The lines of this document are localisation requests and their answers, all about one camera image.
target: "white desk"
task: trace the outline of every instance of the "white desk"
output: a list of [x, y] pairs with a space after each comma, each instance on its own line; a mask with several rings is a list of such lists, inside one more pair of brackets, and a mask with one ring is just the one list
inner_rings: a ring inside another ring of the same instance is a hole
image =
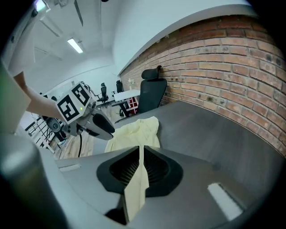
[[116, 93], [114, 94], [114, 99], [116, 102], [124, 100], [124, 99], [128, 99], [128, 98], [132, 98], [135, 96], [139, 96], [140, 95], [140, 90], [129, 90], [129, 91], [124, 91], [121, 93]]

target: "gray table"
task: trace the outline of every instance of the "gray table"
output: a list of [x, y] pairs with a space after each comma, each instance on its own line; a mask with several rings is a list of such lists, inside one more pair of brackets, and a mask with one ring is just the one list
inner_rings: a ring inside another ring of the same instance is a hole
[[[242, 183], [255, 197], [271, 190], [285, 159], [246, 128], [186, 102], [174, 102], [125, 119], [125, 124], [155, 116], [162, 148], [214, 164]], [[94, 154], [104, 152], [106, 141], [95, 139]]]

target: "chair headrest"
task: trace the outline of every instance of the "chair headrest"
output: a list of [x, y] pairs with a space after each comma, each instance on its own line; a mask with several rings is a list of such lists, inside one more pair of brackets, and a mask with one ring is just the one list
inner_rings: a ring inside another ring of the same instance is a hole
[[159, 77], [159, 71], [160, 71], [160, 68], [162, 66], [159, 65], [157, 66], [156, 68], [154, 69], [146, 69], [142, 72], [142, 79], [145, 79], [145, 80], [153, 80], [153, 79], [157, 79]]

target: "black cable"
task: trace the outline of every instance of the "black cable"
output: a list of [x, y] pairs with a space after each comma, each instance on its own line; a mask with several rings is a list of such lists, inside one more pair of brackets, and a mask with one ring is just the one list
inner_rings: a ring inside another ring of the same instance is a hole
[[80, 134], [80, 151], [79, 151], [79, 155], [78, 155], [78, 157], [80, 157], [80, 152], [81, 152], [81, 144], [82, 144], [82, 136], [81, 136], [81, 134]]

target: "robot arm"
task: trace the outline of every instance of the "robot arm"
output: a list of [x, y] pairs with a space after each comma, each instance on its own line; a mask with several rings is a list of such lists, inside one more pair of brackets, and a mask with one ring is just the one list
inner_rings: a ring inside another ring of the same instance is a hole
[[73, 136], [86, 131], [96, 138], [112, 139], [112, 133], [115, 132], [112, 123], [95, 105], [96, 102], [83, 84], [76, 84], [57, 103], [57, 108], [66, 122], [63, 130]]

